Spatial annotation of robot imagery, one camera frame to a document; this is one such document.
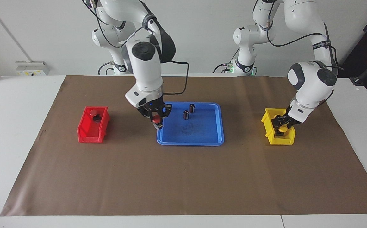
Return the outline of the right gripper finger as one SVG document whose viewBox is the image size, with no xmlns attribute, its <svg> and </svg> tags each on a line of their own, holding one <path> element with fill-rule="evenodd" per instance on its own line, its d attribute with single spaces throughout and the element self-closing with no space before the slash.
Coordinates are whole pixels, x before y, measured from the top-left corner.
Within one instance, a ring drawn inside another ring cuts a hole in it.
<svg viewBox="0 0 367 228">
<path fill-rule="evenodd" d="M 138 108 L 139 113 L 153 122 L 153 112 L 146 108 Z"/>
<path fill-rule="evenodd" d="M 158 115 L 160 116 L 160 123 L 169 116 L 172 111 L 172 104 L 164 104 L 162 108 L 158 109 Z"/>
</svg>

